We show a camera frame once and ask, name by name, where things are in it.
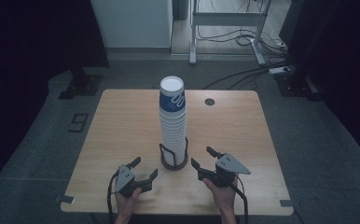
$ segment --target white cabinet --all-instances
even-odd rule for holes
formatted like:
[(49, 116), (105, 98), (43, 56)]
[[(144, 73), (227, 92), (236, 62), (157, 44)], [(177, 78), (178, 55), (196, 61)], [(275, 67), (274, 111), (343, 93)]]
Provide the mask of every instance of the white cabinet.
[(172, 0), (91, 0), (107, 48), (171, 46)]

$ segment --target gray carpet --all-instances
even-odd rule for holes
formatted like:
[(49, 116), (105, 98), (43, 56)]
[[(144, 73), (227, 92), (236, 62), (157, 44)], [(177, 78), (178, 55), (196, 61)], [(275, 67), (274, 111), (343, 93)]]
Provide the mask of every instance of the gray carpet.
[[(199, 90), (221, 77), (257, 68), (253, 60), (199, 60), (195, 66), (154, 58), (110, 63), (111, 69), (86, 69), (90, 75), (104, 75), (93, 97), (58, 100), (71, 80), (69, 72), (49, 82), (44, 106), (0, 174), (0, 223), (107, 223), (106, 214), (64, 213), (59, 203), (104, 90), (157, 89), (166, 76), (179, 76), (187, 90)], [(244, 76), (210, 89), (226, 90)], [(290, 217), (250, 216), (250, 223), (301, 223), (300, 217), (304, 223), (360, 223), (360, 147), (335, 115), (322, 102), (283, 98), (269, 74), (242, 90), (255, 90), (260, 97), (298, 211)], [(89, 114), (84, 131), (69, 133), (79, 128), (71, 123), (73, 116), (84, 113)]]

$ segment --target stack of paper cups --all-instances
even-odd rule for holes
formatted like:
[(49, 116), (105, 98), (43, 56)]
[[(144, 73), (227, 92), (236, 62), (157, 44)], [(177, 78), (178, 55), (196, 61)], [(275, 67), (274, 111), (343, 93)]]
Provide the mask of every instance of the stack of paper cups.
[(176, 166), (186, 158), (186, 96), (180, 77), (166, 77), (160, 82), (159, 117), (163, 150), (167, 164)]

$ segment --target table top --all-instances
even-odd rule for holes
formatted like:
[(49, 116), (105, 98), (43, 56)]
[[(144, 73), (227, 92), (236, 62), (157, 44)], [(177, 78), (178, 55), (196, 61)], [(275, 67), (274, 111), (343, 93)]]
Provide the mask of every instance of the table top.
[[(215, 104), (207, 105), (208, 98)], [(212, 147), (230, 153), (251, 171), (240, 175), (249, 215), (291, 215), (293, 207), (281, 206), (290, 197), (256, 92), (186, 90), (186, 102), (189, 159), (183, 169), (170, 171), (160, 161), (159, 91), (105, 91), (65, 192), (75, 200), (62, 203), (62, 210), (106, 213), (111, 176), (140, 156), (142, 161), (132, 169), (136, 180), (147, 179), (156, 168), (159, 173), (153, 189), (140, 195), (135, 214), (218, 215), (212, 193), (190, 162), (194, 158), (202, 168), (214, 170), (216, 158), (206, 152)], [(243, 214), (239, 196), (235, 214)]]

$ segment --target human hand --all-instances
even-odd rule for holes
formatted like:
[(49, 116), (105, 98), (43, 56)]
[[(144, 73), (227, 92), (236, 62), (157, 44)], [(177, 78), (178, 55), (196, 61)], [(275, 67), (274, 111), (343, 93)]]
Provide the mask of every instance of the human hand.
[[(207, 178), (203, 178), (203, 183), (206, 187), (213, 193), (213, 198), (215, 199), (215, 206), (221, 214), (221, 220), (223, 224), (236, 223), (235, 218), (235, 191), (230, 187), (218, 188), (215, 184)], [(235, 178), (232, 183), (235, 187), (238, 186), (238, 179)]]
[(134, 205), (141, 193), (142, 189), (140, 188), (137, 188), (129, 198), (124, 197), (118, 192), (115, 193), (118, 208), (116, 224), (127, 224), (129, 222), (133, 214)]

